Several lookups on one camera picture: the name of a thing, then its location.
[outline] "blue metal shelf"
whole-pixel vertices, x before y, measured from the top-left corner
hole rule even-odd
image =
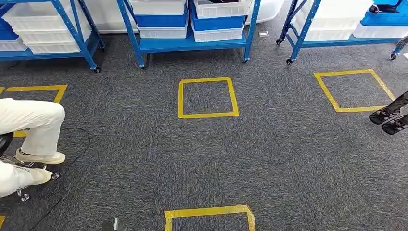
[[[296,13],[303,7],[303,5],[308,0],[303,0],[301,4],[297,6],[298,0],[292,0],[288,15],[283,25],[282,33],[276,43],[279,45],[281,42],[287,38],[288,42],[293,48],[290,59],[286,60],[287,64],[291,64],[296,61],[297,55],[302,48],[313,48],[313,47],[334,47],[334,46],[354,46],[354,45],[368,45],[368,44],[382,44],[382,43],[395,43],[398,42],[399,38],[356,38],[353,35],[350,36],[348,40],[344,41],[304,41],[307,32],[309,31],[312,20],[319,8],[321,0],[313,0],[312,9],[307,16],[305,25],[302,28],[301,33],[298,33],[294,26],[291,24],[293,17]],[[297,39],[296,42],[293,41],[293,38],[288,34],[289,29],[291,29]]]
[[[226,40],[226,41],[214,41],[214,42],[195,42],[194,34],[191,26],[188,26],[186,38],[141,38],[138,42],[133,32],[132,24],[130,23],[127,10],[133,16],[133,19],[137,23],[136,18],[133,15],[133,9],[127,0],[116,0],[119,6],[120,12],[125,22],[127,33],[129,35],[130,43],[135,52],[136,61],[139,67],[145,67],[142,55],[147,53],[161,53],[172,51],[196,51],[196,50],[216,50],[227,48],[245,48],[244,62],[249,60],[249,54],[251,52],[252,38],[254,36],[256,20],[258,18],[259,5],[261,0],[254,0],[254,11],[252,12],[251,25],[249,28],[248,36],[245,37],[242,34],[241,39]]]
[[[0,0],[0,4],[8,3],[25,3],[25,2],[51,2],[58,14],[61,16],[62,20],[65,22],[68,30],[71,32],[72,37],[80,48],[80,52],[76,53],[45,53],[45,54],[33,54],[28,48],[25,51],[0,51],[0,61],[10,61],[10,60],[35,60],[35,59],[58,59],[58,58],[75,58],[75,57],[84,57],[89,64],[91,70],[94,70],[96,73],[99,73],[101,69],[96,65],[93,60],[93,55],[96,49],[99,47],[101,51],[104,51],[105,44],[101,39],[98,29],[95,26],[95,23],[89,13],[88,8],[83,0],[77,0],[81,6],[82,11],[84,12],[87,21],[92,29],[92,33],[87,41],[84,41],[82,38],[81,26],[77,14],[77,8],[75,7],[74,0],[70,0],[72,11],[74,14],[75,25],[78,30],[75,30],[75,27],[71,20],[68,18],[63,6],[59,0]]]
[[[215,42],[195,42],[191,29],[187,31],[186,38],[141,38],[141,53],[162,53],[171,51],[196,51],[215,50],[226,48],[239,48],[247,44],[245,35],[241,39],[215,41]]]

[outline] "gray carpet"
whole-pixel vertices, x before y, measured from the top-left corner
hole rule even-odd
[[[99,231],[105,218],[129,231],[164,231],[164,211],[248,205],[258,231],[407,231],[407,132],[388,136],[369,112],[336,113],[313,73],[374,69],[398,96],[408,60],[387,60],[393,44],[292,49],[275,40],[282,17],[259,24],[251,60],[240,50],[155,54],[139,70],[126,35],[103,36],[103,69],[82,59],[1,63],[0,86],[68,84],[61,104],[67,161],[62,177],[30,187],[33,198],[0,200],[1,231]],[[182,79],[230,77],[240,115],[179,119]],[[369,75],[325,77],[340,106],[390,99]],[[52,100],[55,92],[0,97]],[[185,113],[231,111],[225,83],[185,86]],[[22,139],[15,139],[12,153]],[[243,214],[173,219],[174,231],[244,231]]]

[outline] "black cable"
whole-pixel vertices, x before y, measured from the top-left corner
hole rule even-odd
[[[71,128],[61,129],[61,131],[64,131],[64,130],[74,130],[74,129],[79,129],[79,130],[81,130],[81,131],[86,132],[86,134],[88,135],[88,146],[81,152],[81,154],[79,154],[79,155],[67,166],[67,171],[66,171],[66,173],[69,172],[70,166],[71,166],[73,163],[75,163],[75,161],[77,161],[77,160],[88,150],[88,148],[90,147],[90,134],[89,134],[89,132],[88,132],[87,130],[85,130],[85,129],[83,129],[83,128],[79,128],[79,127],[71,127]],[[43,215],[42,218],[41,218],[32,228],[30,228],[28,231],[33,231],[33,230],[56,208],[56,206],[62,201],[64,195],[65,195],[65,193],[62,193],[62,194],[61,194],[61,197],[58,199],[58,201],[57,201],[57,202],[48,210],[48,212],[47,212],[45,215]]]

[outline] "yellow floor tape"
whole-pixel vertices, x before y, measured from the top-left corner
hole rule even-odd
[[[322,77],[325,76],[344,76],[344,75],[355,75],[355,74],[364,74],[369,73],[371,74],[374,79],[378,82],[380,87],[385,91],[385,93],[390,97],[391,100],[395,100],[395,96],[391,93],[388,87],[384,84],[384,82],[380,79],[377,73],[375,73],[372,69],[367,70],[355,70],[355,71],[338,71],[338,72],[324,72],[324,73],[314,73],[316,80],[318,81],[321,89],[323,90],[324,94],[326,95],[327,99],[329,99],[330,103],[333,105],[333,108],[336,112],[366,112],[366,111],[376,111],[385,106],[369,106],[369,107],[350,107],[350,108],[341,108],[337,104],[336,100],[334,100],[332,94],[330,94],[329,89],[327,89],[326,85],[323,83]]]
[[[0,216],[0,229],[1,229],[1,226],[3,225],[4,219],[6,219],[5,216]]]
[[[200,114],[184,114],[183,109],[183,88],[185,83],[203,83],[203,82],[218,82],[226,81],[228,86],[229,95],[232,103],[232,112],[217,112],[217,113],[200,113]],[[228,77],[218,78],[194,78],[194,79],[182,79],[178,84],[178,110],[177,115],[180,119],[197,119],[197,118],[215,118],[215,117],[229,117],[239,116],[237,99],[235,98],[234,87],[232,86],[232,80]]]
[[[222,215],[233,213],[246,213],[248,217],[249,231],[255,231],[255,217],[248,206],[235,205],[226,207],[213,207],[213,208],[193,208],[193,209],[181,209],[165,211],[166,226],[165,231],[172,231],[172,219],[173,218],[185,218],[185,217],[199,217],[209,215]]]

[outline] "chair wheel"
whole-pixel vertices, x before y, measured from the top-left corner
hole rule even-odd
[[[394,59],[396,59],[396,54],[392,53],[390,56],[390,60],[394,60]]]
[[[93,70],[93,72],[95,73],[100,73],[102,71],[102,69],[100,67],[96,67],[95,70]]]
[[[22,201],[22,202],[26,202],[26,201],[28,201],[29,199],[30,199],[30,195],[28,195],[27,193],[24,194],[24,195],[21,197],[21,201]]]
[[[51,178],[53,179],[53,180],[56,180],[56,179],[58,179],[60,177],[60,174],[58,173],[58,172],[54,172],[52,175],[51,175]]]

